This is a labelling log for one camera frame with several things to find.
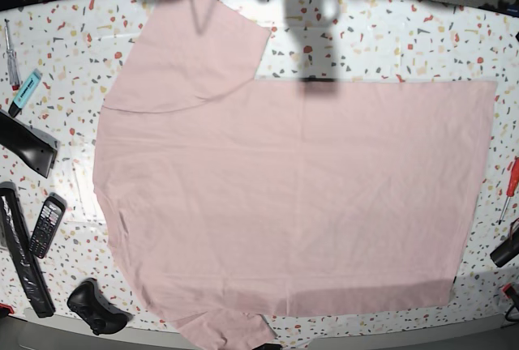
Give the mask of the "pink T-shirt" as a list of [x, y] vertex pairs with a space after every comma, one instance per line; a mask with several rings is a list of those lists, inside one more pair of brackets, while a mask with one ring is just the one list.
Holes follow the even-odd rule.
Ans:
[[259, 80], [268, 39], [159, 0], [105, 97], [94, 191], [133, 292], [203, 349], [273, 340], [268, 315], [446, 305], [496, 83]]

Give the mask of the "black remote control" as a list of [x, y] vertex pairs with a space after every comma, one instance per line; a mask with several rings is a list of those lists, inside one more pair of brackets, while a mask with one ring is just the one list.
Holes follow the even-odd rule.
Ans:
[[59, 195], [51, 193], [45, 199], [29, 240], [29, 251], [37, 258], [48, 253], [65, 211], [66, 201]]

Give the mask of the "black game controller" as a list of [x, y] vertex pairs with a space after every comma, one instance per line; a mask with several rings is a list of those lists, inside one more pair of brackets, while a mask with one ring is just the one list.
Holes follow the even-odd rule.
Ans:
[[108, 302], [92, 278], [84, 280], [72, 291], [66, 305], [88, 324], [94, 335], [116, 334], [132, 319], [131, 314]]

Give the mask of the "turquoise highlighter marker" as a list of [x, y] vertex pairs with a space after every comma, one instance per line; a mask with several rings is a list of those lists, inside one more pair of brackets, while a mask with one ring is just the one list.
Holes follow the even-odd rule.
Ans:
[[21, 88], [18, 90], [15, 98], [11, 102], [11, 105], [8, 110], [8, 114], [15, 118], [28, 103], [32, 94], [36, 91], [38, 85], [41, 82], [42, 73], [35, 69], [26, 79], [26, 81], [22, 84]]

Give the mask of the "long black wrapped bar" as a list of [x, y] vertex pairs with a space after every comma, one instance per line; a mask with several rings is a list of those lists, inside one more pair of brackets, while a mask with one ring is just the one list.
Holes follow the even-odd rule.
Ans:
[[1, 184], [1, 229], [25, 296], [38, 318], [54, 315], [55, 307], [36, 258], [29, 251], [29, 238], [17, 189], [10, 181]]

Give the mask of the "small red black clip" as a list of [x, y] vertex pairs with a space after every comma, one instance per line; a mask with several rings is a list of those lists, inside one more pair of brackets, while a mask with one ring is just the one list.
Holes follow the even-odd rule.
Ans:
[[507, 298], [511, 298], [515, 294], [515, 290], [513, 289], [513, 286], [511, 284], [503, 286], [502, 291]]

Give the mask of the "red clamp at left edge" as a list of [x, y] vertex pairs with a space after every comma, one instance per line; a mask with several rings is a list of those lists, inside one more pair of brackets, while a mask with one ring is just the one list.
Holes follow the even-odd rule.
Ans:
[[5, 318], [13, 313], [14, 310], [9, 305], [0, 304], [0, 318]]

